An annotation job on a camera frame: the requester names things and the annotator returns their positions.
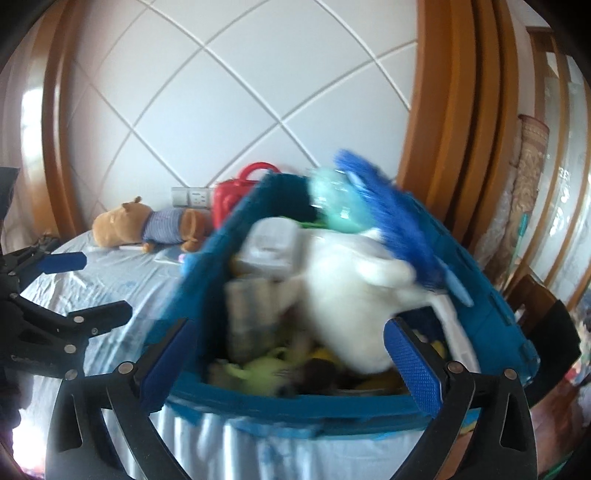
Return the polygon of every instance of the black clamp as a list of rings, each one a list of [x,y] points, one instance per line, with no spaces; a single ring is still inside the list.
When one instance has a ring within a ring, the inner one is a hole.
[[[130,480],[107,431],[104,408],[116,415],[148,480],[189,480],[149,414],[162,408],[193,351],[195,334],[194,322],[178,320],[137,363],[123,362],[111,374],[62,381],[47,441],[46,479]]]
[[[480,415],[451,479],[537,478],[530,410],[513,369],[496,377],[445,363],[400,319],[388,321],[384,343],[419,408],[434,417],[393,480],[437,478],[470,408],[480,408]]]
[[[0,265],[0,365],[45,377],[82,374],[90,338],[125,325],[132,308],[125,301],[59,315],[20,296],[19,268],[33,259],[46,273],[79,270],[86,265],[83,253],[27,256],[22,263]]]

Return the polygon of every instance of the white stuffed animal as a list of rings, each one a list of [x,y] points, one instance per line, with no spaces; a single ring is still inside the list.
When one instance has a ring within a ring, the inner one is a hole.
[[[478,361],[449,297],[414,282],[415,271],[376,240],[329,230],[304,231],[301,314],[316,339],[360,374],[392,367],[384,324],[397,313],[431,306],[452,357],[472,372]]]

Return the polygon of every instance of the wall switch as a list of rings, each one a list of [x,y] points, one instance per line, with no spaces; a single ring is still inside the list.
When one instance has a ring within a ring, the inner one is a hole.
[[[189,188],[189,206],[191,208],[210,208],[210,192],[207,188]]]
[[[173,207],[189,206],[189,190],[185,187],[173,187],[171,189]]]

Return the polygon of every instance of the green toy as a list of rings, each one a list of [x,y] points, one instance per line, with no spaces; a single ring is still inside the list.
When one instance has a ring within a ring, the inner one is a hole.
[[[248,362],[244,367],[226,364],[225,371],[241,381],[238,390],[247,395],[275,396],[281,387],[290,383],[290,364],[277,358],[287,349],[279,347]]]

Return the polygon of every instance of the stuffed bear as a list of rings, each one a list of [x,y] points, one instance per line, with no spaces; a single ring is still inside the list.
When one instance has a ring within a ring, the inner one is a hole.
[[[141,197],[136,197],[95,219],[92,234],[99,247],[143,243],[144,252],[151,252],[156,244],[182,244],[185,252],[199,250],[208,233],[202,212],[189,208],[155,212],[140,201]]]

